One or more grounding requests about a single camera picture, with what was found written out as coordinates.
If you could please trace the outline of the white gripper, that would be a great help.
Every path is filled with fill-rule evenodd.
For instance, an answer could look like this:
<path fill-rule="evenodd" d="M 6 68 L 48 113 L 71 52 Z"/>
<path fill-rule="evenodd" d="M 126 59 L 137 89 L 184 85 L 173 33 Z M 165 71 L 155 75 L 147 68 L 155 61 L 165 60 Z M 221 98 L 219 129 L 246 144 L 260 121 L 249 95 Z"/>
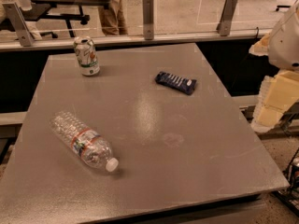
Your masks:
<path fill-rule="evenodd" d="M 292 5 L 270 34 L 253 44 L 249 53 L 267 56 L 280 70 L 274 77 L 265 76 L 258 94 L 258 103 L 250 124 L 256 133 L 273 129 L 292 105 L 299 101 L 299 4 Z"/>

